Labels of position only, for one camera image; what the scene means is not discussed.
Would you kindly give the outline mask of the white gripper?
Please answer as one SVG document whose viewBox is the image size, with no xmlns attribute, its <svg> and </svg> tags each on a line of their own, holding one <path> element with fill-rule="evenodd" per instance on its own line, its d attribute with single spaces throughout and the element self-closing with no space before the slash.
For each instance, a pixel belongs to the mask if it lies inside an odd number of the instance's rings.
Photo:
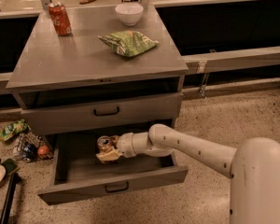
<svg viewBox="0 0 280 224">
<path fill-rule="evenodd" d="M 126 133 L 118 137 L 117 135 L 111 136 L 112 142 L 117 144 L 117 149 L 114 147 L 109 150 L 100 152 L 96 155 L 101 163 L 116 161 L 122 155 L 124 158 L 131 158 L 134 156 L 133 150 L 133 133 Z"/>
</svg>

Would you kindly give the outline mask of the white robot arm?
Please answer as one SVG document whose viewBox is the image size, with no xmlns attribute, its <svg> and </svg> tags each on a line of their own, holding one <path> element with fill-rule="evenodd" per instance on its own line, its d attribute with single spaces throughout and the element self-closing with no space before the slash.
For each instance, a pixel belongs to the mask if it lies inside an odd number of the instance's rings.
<svg viewBox="0 0 280 224">
<path fill-rule="evenodd" d="M 280 224 L 280 144 L 272 139 L 233 148 L 154 124 L 145 133 L 103 135 L 97 146 L 100 162 L 179 150 L 231 180 L 230 224 Z"/>
</svg>

